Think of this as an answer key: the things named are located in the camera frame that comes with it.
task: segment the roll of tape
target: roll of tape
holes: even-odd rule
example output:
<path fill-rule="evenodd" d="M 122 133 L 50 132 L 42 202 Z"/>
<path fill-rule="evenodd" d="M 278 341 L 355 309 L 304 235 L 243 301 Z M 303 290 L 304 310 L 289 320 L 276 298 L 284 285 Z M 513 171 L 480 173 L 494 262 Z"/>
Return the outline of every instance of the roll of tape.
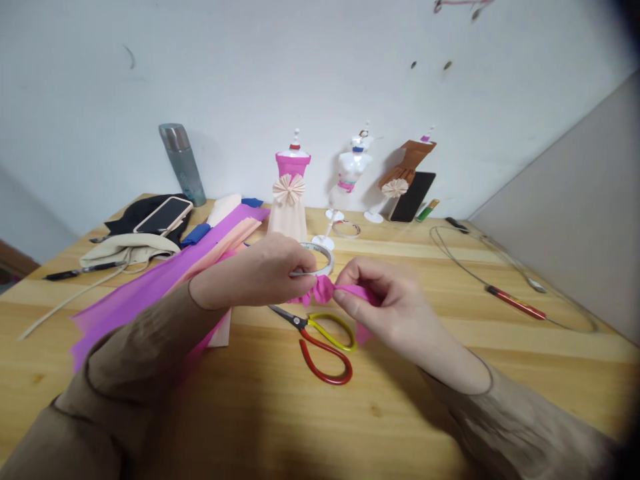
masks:
<path fill-rule="evenodd" d="M 346 233 L 342 233 L 337 228 L 337 226 L 340 225 L 340 224 L 342 224 L 342 225 L 351 225 L 353 227 L 353 229 L 355 230 L 355 235 L 347 235 Z M 358 238 L 358 236 L 360 235 L 360 226 L 358 226 L 357 223 L 350 222 L 349 220 L 338 220 L 338 221 L 333 223 L 332 228 L 333 228 L 333 231 L 336 232 L 338 234 L 338 236 L 340 236 L 342 238 L 354 239 L 354 238 Z"/>
<path fill-rule="evenodd" d="M 314 275 L 315 277 L 319 277 L 320 275 L 329 276 L 333 272 L 335 257 L 333 256 L 331 250 L 324 248 L 322 245 L 316 245 L 315 243 L 300 242 L 300 245 L 302 245 L 307 250 L 313 250 L 321 253 L 327 258 L 329 264 L 326 267 L 315 272 L 291 272 L 289 274 L 290 277 L 298 277 L 300 275 Z"/>

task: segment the brown sleeve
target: brown sleeve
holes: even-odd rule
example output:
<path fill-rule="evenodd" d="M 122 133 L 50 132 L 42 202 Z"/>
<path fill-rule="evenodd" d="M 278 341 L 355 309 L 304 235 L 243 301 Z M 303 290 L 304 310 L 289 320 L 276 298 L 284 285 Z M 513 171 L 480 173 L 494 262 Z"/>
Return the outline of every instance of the brown sleeve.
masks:
<path fill-rule="evenodd" d="M 198 307 L 185 284 L 96 344 L 0 471 L 5 479 L 119 478 L 141 451 L 154 403 L 224 311 Z"/>
<path fill-rule="evenodd" d="M 458 393 L 423 373 L 448 406 L 471 454 L 496 478 L 606 478 L 615 444 L 606 435 L 487 365 L 491 388 Z"/>

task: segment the gray bottle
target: gray bottle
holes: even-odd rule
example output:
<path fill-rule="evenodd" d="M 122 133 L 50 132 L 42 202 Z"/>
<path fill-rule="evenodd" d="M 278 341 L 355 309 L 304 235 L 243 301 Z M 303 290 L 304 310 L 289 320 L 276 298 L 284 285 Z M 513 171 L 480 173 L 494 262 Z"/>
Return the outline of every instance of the gray bottle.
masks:
<path fill-rule="evenodd" d="M 158 126 L 158 130 L 182 192 L 195 207 L 204 205 L 207 198 L 184 126 L 180 123 L 163 123 Z"/>

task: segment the paper fan bow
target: paper fan bow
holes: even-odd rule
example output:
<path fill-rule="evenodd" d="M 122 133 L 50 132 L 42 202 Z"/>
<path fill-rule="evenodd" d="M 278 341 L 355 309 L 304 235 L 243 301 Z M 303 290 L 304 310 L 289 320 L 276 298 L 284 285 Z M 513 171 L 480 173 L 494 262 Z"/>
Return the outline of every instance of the paper fan bow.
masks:
<path fill-rule="evenodd" d="M 304 192 L 305 181 L 300 175 L 296 175 L 292 181 L 291 175 L 285 173 L 273 184 L 273 198 L 280 205 L 285 202 L 290 205 L 298 203 Z"/>
<path fill-rule="evenodd" d="M 398 198 L 409 190 L 409 184 L 404 179 L 394 179 L 382 186 L 382 193 L 388 198 Z"/>

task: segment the green pen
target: green pen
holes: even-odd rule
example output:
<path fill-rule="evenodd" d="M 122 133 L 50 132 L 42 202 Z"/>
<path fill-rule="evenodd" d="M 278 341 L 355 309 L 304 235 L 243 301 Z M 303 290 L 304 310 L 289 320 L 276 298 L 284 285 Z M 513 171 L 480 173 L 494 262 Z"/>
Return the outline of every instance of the green pen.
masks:
<path fill-rule="evenodd" d="M 422 212 L 420 213 L 420 215 L 418 215 L 416 217 L 416 220 L 418 221 L 422 221 L 425 218 L 427 218 L 429 216 L 429 214 L 431 213 L 431 211 L 436 208 L 436 206 L 438 205 L 438 203 L 440 203 L 440 200 L 431 200 L 431 203 L 427 205 L 427 207 L 422 210 Z"/>

